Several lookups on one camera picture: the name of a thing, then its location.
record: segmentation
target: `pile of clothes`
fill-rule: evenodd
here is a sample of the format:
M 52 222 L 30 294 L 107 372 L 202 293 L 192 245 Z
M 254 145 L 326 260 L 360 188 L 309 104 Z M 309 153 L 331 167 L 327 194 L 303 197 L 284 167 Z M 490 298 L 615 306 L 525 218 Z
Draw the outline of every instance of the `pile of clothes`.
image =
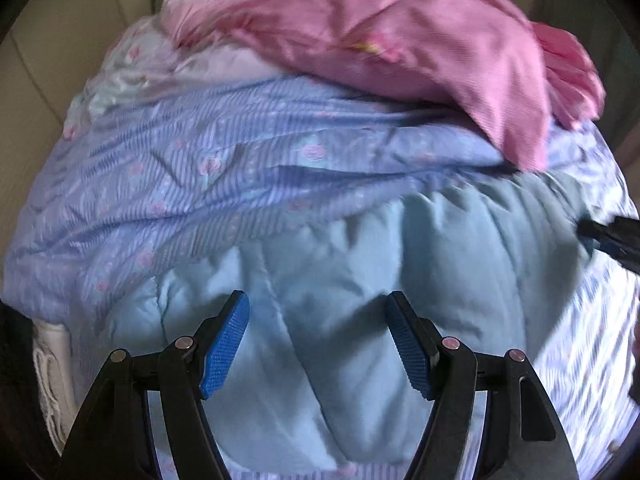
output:
M 507 0 L 165 0 L 73 100 L 2 298 L 67 327 L 81 401 L 112 349 L 159 351 L 245 290 L 205 403 L 225 461 L 390 478 L 431 409 L 386 330 L 403 290 L 473 350 L 527 352 L 586 478 L 634 414 L 638 283 L 575 236 L 636 214 L 603 106 L 578 41 Z

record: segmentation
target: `silver screw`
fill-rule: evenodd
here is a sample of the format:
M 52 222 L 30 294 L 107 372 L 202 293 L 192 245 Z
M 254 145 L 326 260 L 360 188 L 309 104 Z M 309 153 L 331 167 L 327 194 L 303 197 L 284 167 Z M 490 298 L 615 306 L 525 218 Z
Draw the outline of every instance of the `silver screw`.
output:
M 187 348 L 191 348 L 193 344 L 193 337 L 189 337 L 188 335 L 183 335 L 175 340 L 175 347 L 180 350 L 186 350 Z
M 127 356 L 127 353 L 124 350 L 122 349 L 114 350 L 113 352 L 111 352 L 109 359 L 111 359 L 113 363 L 121 363 L 124 361 L 124 358 L 126 356 Z
M 518 350 L 517 348 L 509 350 L 509 357 L 517 363 L 521 363 L 525 359 L 524 352 L 522 350 Z
M 458 341 L 455 337 L 446 337 L 442 340 L 442 346 L 444 348 L 448 348 L 449 350 L 457 350 L 460 348 L 460 341 Z

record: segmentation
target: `blue gripper pad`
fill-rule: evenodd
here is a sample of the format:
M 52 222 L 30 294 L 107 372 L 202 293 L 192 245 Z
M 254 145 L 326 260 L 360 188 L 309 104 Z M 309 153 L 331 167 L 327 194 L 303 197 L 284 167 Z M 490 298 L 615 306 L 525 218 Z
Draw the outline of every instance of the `blue gripper pad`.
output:
M 234 357 L 236 357 L 244 330 L 249 323 L 251 311 L 249 297 L 242 292 L 236 295 L 236 298 L 232 307 L 233 311 L 225 319 L 204 359 L 204 373 L 200 381 L 203 400 L 209 399 L 213 392 L 219 390 L 225 383 L 226 375 L 231 368 Z
M 418 390 L 425 399 L 433 399 L 429 357 L 422 350 L 407 318 L 391 294 L 386 298 L 385 317 L 412 388 Z

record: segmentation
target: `pink cloth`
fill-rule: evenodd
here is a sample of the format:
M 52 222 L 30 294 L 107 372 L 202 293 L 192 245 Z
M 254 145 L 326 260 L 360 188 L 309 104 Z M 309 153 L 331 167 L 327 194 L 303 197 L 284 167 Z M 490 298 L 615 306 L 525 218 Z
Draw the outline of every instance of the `pink cloth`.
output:
M 373 94 L 457 103 L 521 170 L 545 168 L 551 111 L 574 128 L 602 110 L 602 84 L 579 42 L 532 24 L 508 0 L 175 1 L 165 1 L 161 22 L 177 44 L 231 37 Z

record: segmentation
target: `teal fabric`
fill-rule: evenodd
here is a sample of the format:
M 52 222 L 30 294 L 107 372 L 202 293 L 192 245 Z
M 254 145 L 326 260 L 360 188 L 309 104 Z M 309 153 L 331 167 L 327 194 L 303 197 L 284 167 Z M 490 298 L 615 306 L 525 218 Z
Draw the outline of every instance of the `teal fabric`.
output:
M 248 240 L 149 280 L 110 313 L 79 399 L 108 352 L 155 352 L 242 289 L 252 312 L 225 386 L 205 402 L 233 465 L 283 474 L 410 460 L 431 405 L 411 389 L 385 325 L 403 290 L 473 350 L 534 359 L 590 255 L 565 174 L 520 174 L 416 194 L 330 224 Z M 156 444 L 167 451 L 158 397 Z M 476 413 L 480 424 L 482 410 Z

